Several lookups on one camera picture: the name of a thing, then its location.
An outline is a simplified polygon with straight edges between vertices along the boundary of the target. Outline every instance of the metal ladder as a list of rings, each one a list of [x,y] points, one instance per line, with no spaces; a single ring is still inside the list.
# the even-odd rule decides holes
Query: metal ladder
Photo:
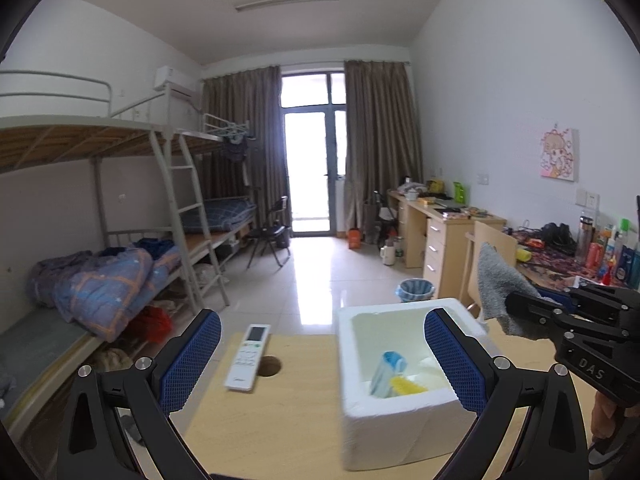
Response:
[[[158,142],[158,136],[155,131],[149,131],[149,141],[151,147],[154,150],[154,155],[158,160],[160,171],[162,173],[162,179],[164,180],[164,186],[166,188],[167,197],[169,200],[169,210],[171,212],[171,227],[174,233],[174,243],[178,246],[180,251],[180,258],[182,261],[182,278],[184,280],[185,287],[187,289],[187,296],[191,305],[191,309],[194,314],[197,314],[201,309],[205,307],[204,295],[206,292],[216,283],[220,288],[220,294],[224,301],[225,306],[229,306],[229,297],[226,293],[225,284],[222,280],[222,273],[220,271],[220,264],[216,257],[216,252],[212,246],[211,232],[209,231],[209,223],[207,222],[207,213],[204,209],[204,200],[202,199],[202,191],[200,190],[200,179],[193,162],[193,157],[187,146],[187,142],[184,136],[189,135],[188,132],[176,132],[171,126],[165,126],[162,132],[164,138],[164,146],[160,147]],[[180,152],[185,160],[183,166],[173,166],[172,163],[172,141],[174,137],[178,137],[178,145],[180,146]],[[193,185],[193,191],[196,199],[195,204],[178,208],[177,200],[175,199],[174,189],[174,171],[188,170],[191,172],[191,183]],[[195,270],[191,265],[191,259],[189,256],[189,248],[187,247],[187,240],[184,235],[184,228],[182,227],[182,219],[180,214],[190,211],[192,209],[198,209],[200,216],[200,225],[202,227],[202,234],[204,235],[204,244],[209,249],[209,258],[211,265],[214,268],[214,275],[202,287],[198,284]]]

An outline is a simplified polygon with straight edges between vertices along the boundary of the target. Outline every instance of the air conditioner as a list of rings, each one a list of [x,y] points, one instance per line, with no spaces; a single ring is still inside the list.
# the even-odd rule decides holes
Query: air conditioner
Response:
[[[167,84],[171,85],[172,90],[183,94],[185,98],[192,98],[198,92],[198,80],[196,78],[170,66],[162,66],[156,70],[154,90],[161,91]]]

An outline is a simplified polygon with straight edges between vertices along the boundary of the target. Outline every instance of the blue trash bag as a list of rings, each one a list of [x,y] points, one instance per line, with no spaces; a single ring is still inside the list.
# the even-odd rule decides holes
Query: blue trash bag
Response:
[[[403,303],[430,300],[436,288],[433,283],[421,278],[410,278],[400,282],[396,288],[396,296]]]

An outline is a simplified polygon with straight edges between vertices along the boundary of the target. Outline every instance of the blue plaid blanket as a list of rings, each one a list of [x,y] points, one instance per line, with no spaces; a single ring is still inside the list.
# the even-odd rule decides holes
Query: blue plaid blanket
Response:
[[[215,198],[205,200],[204,209],[211,231],[233,231],[253,217],[255,204],[248,198]],[[186,233],[201,233],[198,210],[191,209],[183,213],[182,225]]]
[[[66,322],[76,320],[113,342],[179,263],[176,247],[157,260],[134,246],[110,256],[81,251],[38,262],[27,280],[27,293],[55,307]]]

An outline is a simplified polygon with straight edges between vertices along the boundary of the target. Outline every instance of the white foam box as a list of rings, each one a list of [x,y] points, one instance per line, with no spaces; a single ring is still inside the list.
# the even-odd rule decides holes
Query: white foam box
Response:
[[[499,355],[484,328],[458,300],[358,306],[338,312],[345,469],[379,469],[451,453],[475,420],[476,414],[462,407],[444,372],[424,393],[388,399],[369,395],[384,352],[396,351],[407,360],[407,376],[420,371],[421,360],[434,357],[424,339],[424,318],[434,308],[444,308],[466,335],[478,339],[490,355]]]

